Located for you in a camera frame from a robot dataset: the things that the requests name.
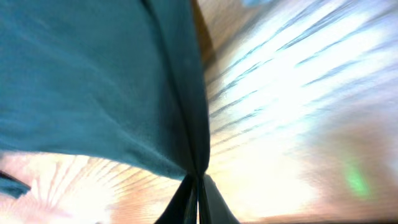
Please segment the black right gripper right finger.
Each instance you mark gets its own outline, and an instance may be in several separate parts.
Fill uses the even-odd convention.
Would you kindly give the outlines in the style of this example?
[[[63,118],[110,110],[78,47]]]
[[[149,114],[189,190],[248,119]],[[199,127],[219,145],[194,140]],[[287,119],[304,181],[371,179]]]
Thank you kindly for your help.
[[[200,180],[198,190],[200,224],[239,224],[209,175]]]

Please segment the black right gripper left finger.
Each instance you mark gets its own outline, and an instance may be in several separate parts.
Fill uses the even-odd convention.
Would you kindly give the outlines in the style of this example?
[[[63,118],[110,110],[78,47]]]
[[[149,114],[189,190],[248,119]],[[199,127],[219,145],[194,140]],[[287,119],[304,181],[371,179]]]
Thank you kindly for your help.
[[[196,224],[197,190],[190,175],[185,176],[167,208],[155,224]]]

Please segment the black t-shirt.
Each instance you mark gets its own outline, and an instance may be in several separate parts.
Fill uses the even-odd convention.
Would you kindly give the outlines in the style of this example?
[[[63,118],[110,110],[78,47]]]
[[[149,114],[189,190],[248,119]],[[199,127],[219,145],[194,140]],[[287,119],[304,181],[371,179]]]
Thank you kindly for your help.
[[[2,1],[1,149],[103,157],[189,194],[209,160],[190,1]]]

